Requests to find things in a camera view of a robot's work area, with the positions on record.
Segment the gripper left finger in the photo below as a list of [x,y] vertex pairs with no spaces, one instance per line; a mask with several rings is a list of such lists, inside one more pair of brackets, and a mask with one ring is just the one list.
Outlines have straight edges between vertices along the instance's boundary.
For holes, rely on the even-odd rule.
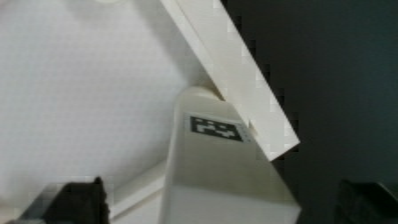
[[93,182],[67,183],[59,192],[47,189],[19,219],[43,224],[111,224],[102,177]]

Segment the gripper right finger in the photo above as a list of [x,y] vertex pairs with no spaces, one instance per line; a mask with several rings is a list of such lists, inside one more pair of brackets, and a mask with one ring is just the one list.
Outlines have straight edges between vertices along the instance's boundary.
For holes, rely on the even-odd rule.
[[340,182],[335,224],[398,224],[398,183]]

